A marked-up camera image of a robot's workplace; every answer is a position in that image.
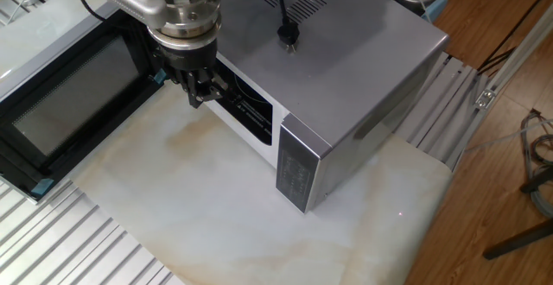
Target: blue tape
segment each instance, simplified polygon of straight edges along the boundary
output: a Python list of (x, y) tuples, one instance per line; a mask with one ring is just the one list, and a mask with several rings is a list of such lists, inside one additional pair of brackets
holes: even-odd
[(39, 183), (33, 188), (33, 190), (31, 190), (31, 193), (35, 196), (43, 196), (48, 190), (50, 190), (53, 185), (54, 180), (45, 178), (39, 181)]
[(428, 8), (426, 8), (426, 15), (430, 18), (430, 21), (435, 22), (436, 18), (438, 18), (447, 5), (448, 0), (435, 0), (429, 5)]
[(163, 71), (163, 69), (160, 69), (156, 76), (154, 77), (154, 81), (157, 82), (158, 85), (162, 86), (163, 82), (167, 79), (167, 74)]

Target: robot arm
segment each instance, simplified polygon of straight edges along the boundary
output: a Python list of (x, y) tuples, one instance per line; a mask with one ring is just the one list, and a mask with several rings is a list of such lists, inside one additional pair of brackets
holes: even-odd
[(220, 0), (109, 0), (148, 26), (165, 57), (163, 69), (197, 108), (220, 98), (226, 85), (213, 73)]

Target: wooden floor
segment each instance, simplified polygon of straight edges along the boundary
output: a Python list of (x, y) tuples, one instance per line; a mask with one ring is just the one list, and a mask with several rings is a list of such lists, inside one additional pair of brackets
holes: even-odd
[[(468, 148), (519, 130), (532, 108), (553, 118), (553, 34), (512, 78)], [(542, 134), (531, 130), (529, 138)], [(517, 137), (462, 157), (406, 284), (553, 284), (553, 237), (493, 261), (481, 255), (546, 220), (518, 190), (526, 181), (522, 150)], [(542, 189), (553, 201), (553, 186)]]
[[(537, 0), (449, 0), (435, 25), (451, 37), (447, 52), (471, 67), (478, 68), (501, 45)], [(543, 0), (536, 17), (553, 0)], [(535, 23), (530, 18), (518, 31), (524, 38)], [(511, 42), (517, 45), (520, 40)]]

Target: oven window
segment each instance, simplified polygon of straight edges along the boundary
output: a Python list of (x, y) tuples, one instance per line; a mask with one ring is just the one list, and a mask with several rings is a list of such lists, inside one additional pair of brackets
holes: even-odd
[(123, 37), (116, 37), (13, 125), (48, 156), (138, 76)]

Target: microwave door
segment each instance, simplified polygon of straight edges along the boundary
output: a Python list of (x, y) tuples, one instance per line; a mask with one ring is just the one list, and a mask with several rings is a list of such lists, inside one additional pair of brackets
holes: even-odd
[(0, 170), (11, 163), (4, 179), (31, 197), (44, 194), (34, 184), (59, 182), (161, 87), (145, 27), (121, 14), (0, 103)]

